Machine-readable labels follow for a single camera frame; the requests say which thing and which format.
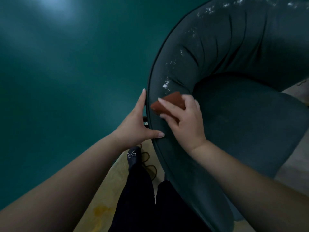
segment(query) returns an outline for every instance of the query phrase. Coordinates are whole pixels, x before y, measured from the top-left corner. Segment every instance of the fingernail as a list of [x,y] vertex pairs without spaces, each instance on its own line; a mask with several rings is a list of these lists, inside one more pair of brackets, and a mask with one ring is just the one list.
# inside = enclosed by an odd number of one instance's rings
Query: fingernail
[[164,136],[165,136],[164,133],[159,133],[159,134],[158,134],[158,138],[163,138]]

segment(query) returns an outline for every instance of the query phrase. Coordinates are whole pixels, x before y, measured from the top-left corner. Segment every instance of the finger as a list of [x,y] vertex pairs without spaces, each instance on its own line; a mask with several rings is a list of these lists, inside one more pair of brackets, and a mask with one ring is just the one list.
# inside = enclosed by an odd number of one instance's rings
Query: finger
[[168,126],[171,128],[172,131],[175,131],[179,128],[175,119],[170,117],[169,115],[162,113],[160,114],[160,118],[164,119],[168,123]]
[[179,120],[181,120],[181,118],[184,115],[184,110],[177,107],[176,105],[165,101],[162,98],[158,98],[159,103],[162,104],[162,106],[164,106],[173,116],[177,117]]
[[147,139],[153,138],[163,138],[165,134],[159,130],[147,129],[146,137]]
[[196,104],[195,104],[195,101],[194,101],[194,98],[193,98],[192,95],[183,94],[181,97],[184,100],[184,105],[186,106],[186,109],[187,108],[189,108],[189,109],[196,108]]
[[143,113],[144,110],[144,106],[145,106],[145,100],[146,100],[146,90],[143,89],[140,97],[138,98],[138,101],[134,107],[134,110],[139,112],[139,113]]
[[200,111],[200,110],[201,110],[200,104],[198,103],[198,101],[197,101],[196,99],[195,99],[194,101],[195,101],[195,104],[196,104],[197,109]]

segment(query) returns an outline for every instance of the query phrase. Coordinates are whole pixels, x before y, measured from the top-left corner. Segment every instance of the right hand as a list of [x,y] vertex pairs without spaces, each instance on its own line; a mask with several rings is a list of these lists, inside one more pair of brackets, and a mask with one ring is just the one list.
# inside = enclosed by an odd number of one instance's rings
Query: right hand
[[181,147],[191,155],[206,142],[206,137],[199,103],[192,95],[182,95],[182,98],[186,106],[185,110],[161,98],[158,99],[173,116],[180,120],[179,124],[167,114],[161,114],[160,117],[166,120]]

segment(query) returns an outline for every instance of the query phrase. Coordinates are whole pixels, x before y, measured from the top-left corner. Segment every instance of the left hand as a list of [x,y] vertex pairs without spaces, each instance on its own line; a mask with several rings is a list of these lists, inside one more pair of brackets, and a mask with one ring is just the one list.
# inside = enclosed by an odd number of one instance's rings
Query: left hand
[[143,89],[132,112],[124,119],[112,133],[125,149],[137,146],[145,140],[162,138],[164,133],[159,130],[148,129],[143,122],[143,109],[146,100],[146,90]]

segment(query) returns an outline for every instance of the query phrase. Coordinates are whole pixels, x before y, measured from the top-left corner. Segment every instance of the hand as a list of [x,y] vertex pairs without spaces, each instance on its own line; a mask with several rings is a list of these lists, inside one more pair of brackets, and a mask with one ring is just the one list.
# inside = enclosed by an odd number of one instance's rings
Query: hand
[[164,133],[158,130],[148,129],[144,126],[143,109],[146,100],[146,90],[143,89],[133,111],[124,119],[119,127],[112,133],[124,149],[137,146],[145,140],[162,138]]
[[182,98],[185,110],[159,98],[159,102],[180,120],[179,124],[167,114],[161,114],[160,117],[166,120],[181,147],[191,155],[206,142],[206,137],[200,105],[191,95],[182,95]]

